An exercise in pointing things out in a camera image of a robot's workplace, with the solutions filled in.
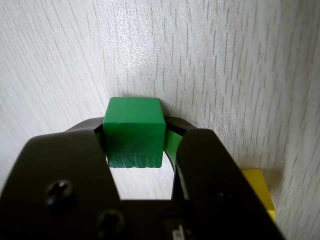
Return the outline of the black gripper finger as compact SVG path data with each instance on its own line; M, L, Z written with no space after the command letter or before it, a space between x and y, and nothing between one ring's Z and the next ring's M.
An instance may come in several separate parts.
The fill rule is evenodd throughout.
M139 239L100 144L102 121L27 142L0 197L1 239Z

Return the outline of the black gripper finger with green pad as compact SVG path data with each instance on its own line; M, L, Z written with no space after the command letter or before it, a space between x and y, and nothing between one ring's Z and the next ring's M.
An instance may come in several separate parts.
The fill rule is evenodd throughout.
M282 240L262 201L218 136L179 117L164 118L178 134L175 162L192 208L197 240Z

